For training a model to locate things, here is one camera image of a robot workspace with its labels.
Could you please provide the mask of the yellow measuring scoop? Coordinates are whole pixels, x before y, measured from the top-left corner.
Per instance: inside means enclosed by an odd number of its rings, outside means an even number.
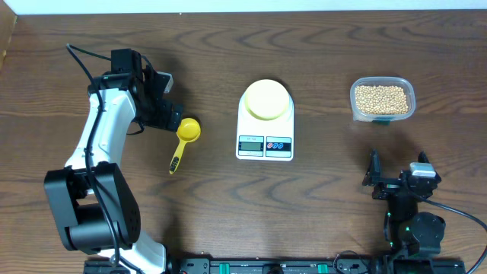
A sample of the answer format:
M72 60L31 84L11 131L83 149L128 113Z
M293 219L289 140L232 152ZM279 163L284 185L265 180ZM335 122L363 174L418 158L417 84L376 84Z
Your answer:
M177 138L179 139L178 146L173 154L169 166L169 173L174 174L181 162L184 148L188 143L196 141L201 135L201 126L196 119L185 118L182 119L177 130Z

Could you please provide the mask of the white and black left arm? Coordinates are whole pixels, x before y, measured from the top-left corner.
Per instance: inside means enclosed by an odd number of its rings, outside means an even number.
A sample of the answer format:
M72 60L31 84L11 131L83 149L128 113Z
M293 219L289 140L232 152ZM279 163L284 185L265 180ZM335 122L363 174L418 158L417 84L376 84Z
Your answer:
M142 230L120 163L129 126L176 132L183 107L163 98L173 77L133 49L114 49L110 70L89 78L90 111L72 156L50 170L44 189L66 250L106 257L131 273L175 273L163 244Z

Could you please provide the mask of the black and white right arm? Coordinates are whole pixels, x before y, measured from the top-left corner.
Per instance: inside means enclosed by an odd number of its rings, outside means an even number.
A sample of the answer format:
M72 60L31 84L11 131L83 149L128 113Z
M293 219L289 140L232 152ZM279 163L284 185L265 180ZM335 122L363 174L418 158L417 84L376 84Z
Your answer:
M445 220L420 212L418 204L427 202L441 182L424 152L397 178L382 175L379 154L373 150L362 184L372 186L373 199L387 202L384 237L390 252L373 258L372 273L433 273L432 257L441 252Z

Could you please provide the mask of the pale yellow plastic bowl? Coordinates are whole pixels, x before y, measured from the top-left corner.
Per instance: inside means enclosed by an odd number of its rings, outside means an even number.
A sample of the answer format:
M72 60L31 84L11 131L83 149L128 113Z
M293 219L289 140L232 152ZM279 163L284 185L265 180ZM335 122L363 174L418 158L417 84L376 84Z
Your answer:
M243 94L246 111L259 120L274 120L282 116L290 106L290 95L277 81L262 79L253 82Z

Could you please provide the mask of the white digital kitchen scale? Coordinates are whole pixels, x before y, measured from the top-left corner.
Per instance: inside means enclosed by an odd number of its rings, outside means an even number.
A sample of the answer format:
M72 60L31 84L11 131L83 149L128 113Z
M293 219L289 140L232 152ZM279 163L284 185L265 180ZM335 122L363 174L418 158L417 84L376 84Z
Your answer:
M294 101L286 89L279 92L287 108L277 118L258 119L247 109L246 95L240 98L235 156L240 160L291 161L294 158Z

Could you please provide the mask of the clear container of soybeans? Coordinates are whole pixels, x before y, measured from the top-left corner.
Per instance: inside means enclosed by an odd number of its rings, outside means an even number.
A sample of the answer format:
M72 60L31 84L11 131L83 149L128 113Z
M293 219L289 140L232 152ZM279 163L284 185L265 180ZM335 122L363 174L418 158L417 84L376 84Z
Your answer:
M359 78L350 89L355 121L390 123L408 119L416 108L413 86L399 77Z

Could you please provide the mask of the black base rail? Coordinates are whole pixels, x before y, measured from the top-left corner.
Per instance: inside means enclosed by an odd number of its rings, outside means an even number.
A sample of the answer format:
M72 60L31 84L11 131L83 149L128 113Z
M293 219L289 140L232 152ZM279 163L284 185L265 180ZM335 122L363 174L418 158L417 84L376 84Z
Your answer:
M324 274L324 273L465 273L464 263L455 260L399 260L392 269L364 260L209 260L192 258L169 263L167 273L174 274Z

